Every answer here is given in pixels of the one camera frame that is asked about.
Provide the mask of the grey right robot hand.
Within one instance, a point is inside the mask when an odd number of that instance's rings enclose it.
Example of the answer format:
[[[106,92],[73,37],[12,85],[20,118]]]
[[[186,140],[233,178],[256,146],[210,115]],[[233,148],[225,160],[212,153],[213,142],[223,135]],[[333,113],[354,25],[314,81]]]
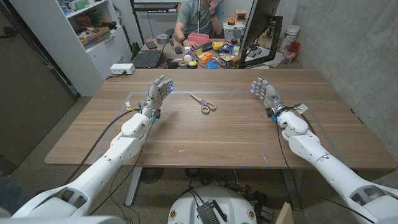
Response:
[[[251,84],[251,93],[258,96],[266,107],[267,117],[274,116],[278,118],[282,113],[287,112],[289,109],[280,100],[274,86],[267,80],[258,78],[258,81],[253,81]]]

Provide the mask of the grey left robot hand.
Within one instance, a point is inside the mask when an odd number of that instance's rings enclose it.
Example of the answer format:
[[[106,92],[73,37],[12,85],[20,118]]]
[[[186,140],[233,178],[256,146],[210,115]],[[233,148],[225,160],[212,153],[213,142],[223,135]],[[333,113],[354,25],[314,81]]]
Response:
[[[165,75],[157,78],[149,87],[141,114],[151,118],[162,106],[163,100],[174,90],[172,79],[164,81]]]

